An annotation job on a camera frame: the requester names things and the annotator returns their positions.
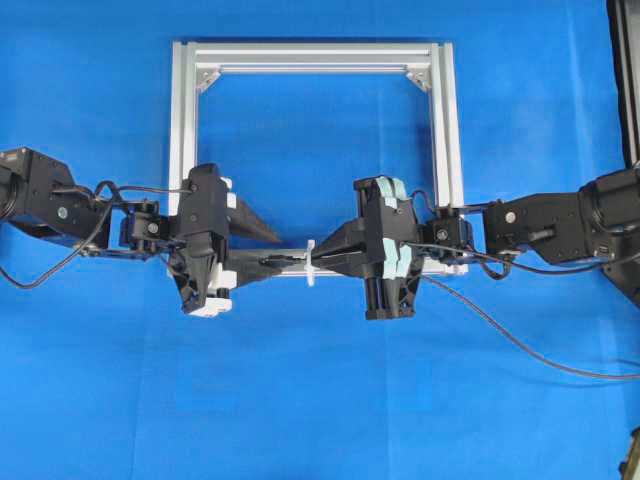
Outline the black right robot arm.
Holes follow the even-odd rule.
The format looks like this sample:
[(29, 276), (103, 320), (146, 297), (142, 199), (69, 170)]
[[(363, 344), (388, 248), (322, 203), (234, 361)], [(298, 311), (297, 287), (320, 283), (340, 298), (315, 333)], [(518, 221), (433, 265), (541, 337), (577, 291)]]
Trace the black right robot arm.
[(477, 263), (495, 280), (531, 250), (552, 275), (601, 270), (639, 301), (639, 171), (601, 176), (576, 192), (439, 207), (421, 222), (402, 181), (358, 180), (358, 215), (311, 252), (311, 264), (365, 282), (370, 320), (410, 317), (427, 260)]

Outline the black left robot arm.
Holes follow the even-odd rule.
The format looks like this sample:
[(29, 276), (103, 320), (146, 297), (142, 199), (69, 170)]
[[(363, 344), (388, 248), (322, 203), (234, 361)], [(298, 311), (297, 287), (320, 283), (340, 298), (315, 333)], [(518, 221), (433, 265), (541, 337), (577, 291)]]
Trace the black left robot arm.
[(66, 164), (27, 147), (1, 154), (1, 220), (26, 235), (71, 249), (71, 257), (146, 261), (160, 258), (181, 309), (214, 317), (232, 308), (232, 290), (266, 280), (302, 257), (233, 250), (234, 236), (276, 243), (277, 234), (232, 190), (218, 167), (192, 168), (174, 193), (178, 209), (163, 215), (148, 199), (127, 200), (104, 180), (90, 190)]

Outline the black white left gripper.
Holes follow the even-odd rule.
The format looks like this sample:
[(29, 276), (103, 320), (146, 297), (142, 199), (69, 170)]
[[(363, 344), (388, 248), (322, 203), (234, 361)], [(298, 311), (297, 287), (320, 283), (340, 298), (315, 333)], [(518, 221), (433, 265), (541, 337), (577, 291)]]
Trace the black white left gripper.
[[(277, 233), (220, 177), (214, 163), (192, 168), (181, 183), (177, 214), (170, 220), (169, 266), (187, 315), (213, 318), (232, 308), (229, 290), (280, 275), (305, 264), (294, 250), (228, 251), (230, 233), (265, 243), (280, 243)], [(212, 277), (227, 271), (223, 285), (212, 288)]]

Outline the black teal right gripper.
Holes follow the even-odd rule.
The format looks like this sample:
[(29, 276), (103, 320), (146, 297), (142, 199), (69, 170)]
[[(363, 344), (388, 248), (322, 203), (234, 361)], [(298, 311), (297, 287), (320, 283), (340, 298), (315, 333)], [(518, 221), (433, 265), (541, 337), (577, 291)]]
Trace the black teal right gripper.
[(413, 200), (389, 176), (357, 180), (354, 190), (358, 219), (317, 245), (312, 265), (364, 279), (368, 320), (412, 317), (424, 265), (412, 247), (419, 240)]

